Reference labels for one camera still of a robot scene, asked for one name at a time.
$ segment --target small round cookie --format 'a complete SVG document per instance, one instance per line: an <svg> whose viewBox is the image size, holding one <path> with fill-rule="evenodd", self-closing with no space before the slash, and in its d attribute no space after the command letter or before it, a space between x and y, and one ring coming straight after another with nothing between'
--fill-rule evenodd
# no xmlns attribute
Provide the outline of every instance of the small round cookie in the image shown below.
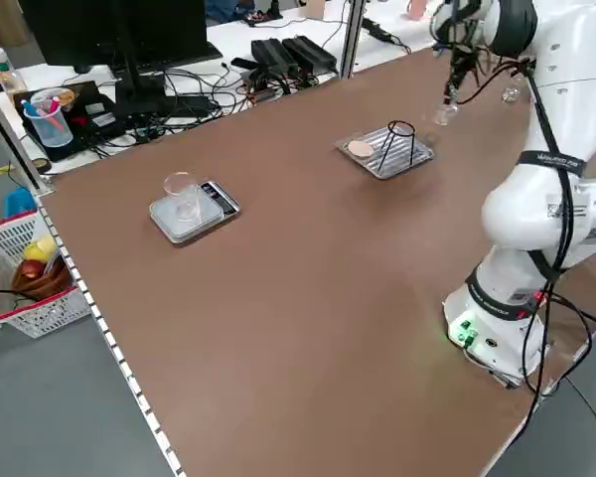
<svg viewBox="0 0 596 477"><path fill-rule="evenodd" d="M351 141L347 147L354 156L361 159L367 159L375 152L373 147L364 141Z"/></svg>

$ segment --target red apple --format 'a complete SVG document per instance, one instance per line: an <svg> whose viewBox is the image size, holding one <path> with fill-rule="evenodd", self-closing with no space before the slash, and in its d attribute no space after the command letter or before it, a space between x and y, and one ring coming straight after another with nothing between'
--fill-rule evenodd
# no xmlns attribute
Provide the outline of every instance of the red apple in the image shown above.
<svg viewBox="0 0 596 477"><path fill-rule="evenodd" d="M43 273L46 265L37 260L24 260L22 262L22 271L21 273L30 278L35 280L36 278L40 278Z"/></svg>

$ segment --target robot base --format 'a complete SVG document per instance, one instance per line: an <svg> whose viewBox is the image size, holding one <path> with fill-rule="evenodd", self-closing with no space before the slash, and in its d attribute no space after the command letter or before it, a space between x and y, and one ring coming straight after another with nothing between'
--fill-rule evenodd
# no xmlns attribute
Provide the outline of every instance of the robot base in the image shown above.
<svg viewBox="0 0 596 477"><path fill-rule="evenodd" d="M451 293L444 302L448 338L500 381L518 387L523 382L522 346L529 317L506 321L483 310L470 296L467 285ZM530 375L540 363L543 325L534 319L525 352Z"/></svg>

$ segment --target digital scale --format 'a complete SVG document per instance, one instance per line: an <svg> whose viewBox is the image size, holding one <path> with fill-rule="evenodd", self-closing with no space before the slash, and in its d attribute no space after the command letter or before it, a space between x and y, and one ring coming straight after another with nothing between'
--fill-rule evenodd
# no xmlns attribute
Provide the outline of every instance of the digital scale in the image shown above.
<svg viewBox="0 0 596 477"><path fill-rule="evenodd" d="M199 238L238 215L240 207L216 182L208 181L199 186L199 220L184 222L177 217L176 198L167 196L150 204L150 217L174 244Z"/></svg>

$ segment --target computer monitor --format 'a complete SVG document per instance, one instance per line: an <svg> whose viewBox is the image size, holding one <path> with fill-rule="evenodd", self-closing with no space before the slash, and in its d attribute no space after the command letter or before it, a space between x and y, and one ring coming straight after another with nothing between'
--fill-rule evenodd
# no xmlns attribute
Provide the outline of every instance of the computer monitor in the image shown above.
<svg viewBox="0 0 596 477"><path fill-rule="evenodd" d="M167 114L162 77L148 70L195 63L221 54L208 43L203 0L20 0L25 19L49 65L109 65L125 70L116 87L118 114ZM193 98L189 101L204 116Z"/></svg>
<svg viewBox="0 0 596 477"><path fill-rule="evenodd" d="M203 0L119 0L140 70L220 58L209 47ZM20 0L49 65L125 68L111 0Z"/></svg>

